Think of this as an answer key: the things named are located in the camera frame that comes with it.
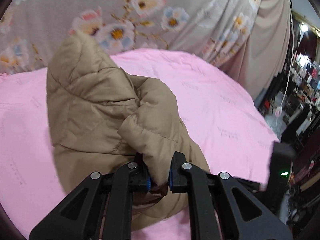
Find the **grey floral quilt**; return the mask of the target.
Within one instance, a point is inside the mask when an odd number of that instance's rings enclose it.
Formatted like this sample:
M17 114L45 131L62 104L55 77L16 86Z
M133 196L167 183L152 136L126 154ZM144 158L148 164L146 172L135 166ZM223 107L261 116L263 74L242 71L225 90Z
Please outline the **grey floral quilt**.
M1 17L1 72L46 67L80 31L108 55L186 51L219 66L251 33L261 0L12 0Z

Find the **pink bed sheet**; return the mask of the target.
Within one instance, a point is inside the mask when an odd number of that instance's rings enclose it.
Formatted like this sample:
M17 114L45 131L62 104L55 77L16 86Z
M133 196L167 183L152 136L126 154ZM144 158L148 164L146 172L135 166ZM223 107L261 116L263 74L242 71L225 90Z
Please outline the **pink bed sheet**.
M213 174L268 181L277 138L237 82L183 52L140 49L112 60L131 75L158 78L171 89ZM46 68L1 76L1 205L25 237L65 196L49 139L46 77Z

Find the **tan quilted puffer jacket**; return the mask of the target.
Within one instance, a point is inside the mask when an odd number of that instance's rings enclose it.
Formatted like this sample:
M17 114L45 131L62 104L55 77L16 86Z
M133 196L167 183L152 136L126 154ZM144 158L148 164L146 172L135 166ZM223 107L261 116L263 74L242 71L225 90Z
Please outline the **tan quilted puffer jacket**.
M133 230L187 207L186 194L168 191L175 152L209 168L169 87L159 79L127 74L82 32L68 37L48 65L47 109L55 168L66 193L94 171L112 173L136 153L143 156L153 186L134 194Z

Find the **beige curtain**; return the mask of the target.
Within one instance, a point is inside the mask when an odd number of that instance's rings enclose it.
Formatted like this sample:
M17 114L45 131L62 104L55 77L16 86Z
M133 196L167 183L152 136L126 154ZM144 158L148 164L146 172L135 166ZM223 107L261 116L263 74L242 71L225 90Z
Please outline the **beige curtain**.
M283 69L290 40L290 13L290 0L262 0L247 41L219 67L253 100Z

